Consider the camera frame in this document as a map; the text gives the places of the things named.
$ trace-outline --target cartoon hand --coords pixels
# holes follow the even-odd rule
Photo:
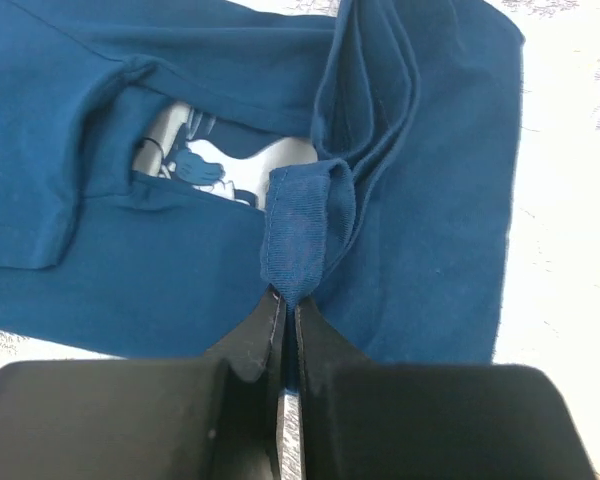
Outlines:
[[[219,163],[207,163],[200,155],[189,150],[180,150],[176,154],[176,174],[192,185],[213,185],[224,176]]]

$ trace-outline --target blue fabric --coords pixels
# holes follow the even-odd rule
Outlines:
[[[335,20],[0,0],[0,328],[195,355],[271,282],[379,361],[489,361],[521,43],[481,0],[343,0]],[[321,161],[274,171],[264,214],[132,174],[174,100],[236,152],[248,128],[310,137]]]

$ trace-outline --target graphic print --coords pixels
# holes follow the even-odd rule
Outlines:
[[[305,140],[252,129],[176,103],[147,132],[133,168],[264,209],[271,170],[315,161],[317,154]]]

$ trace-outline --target marble surface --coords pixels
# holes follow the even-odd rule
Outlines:
[[[241,0],[335,14],[337,0]],[[540,368],[600,473],[600,0],[491,0],[527,38],[523,131],[496,362]],[[0,367],[96,353],[0,332]],[[298,478],[288,399],[285,477]]]

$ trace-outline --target blue t-shirt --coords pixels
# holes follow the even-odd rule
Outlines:
[[[336,19],[0,0],[0,328],[196,355],[271,283],[379,361],[489,361],[521,43],[481,0],[343,0]],[[134,170],[175,102],[205,118]],[[318,161],[214,194],[225,168],[187,143],[210,118],[229,157],[299,137]]]

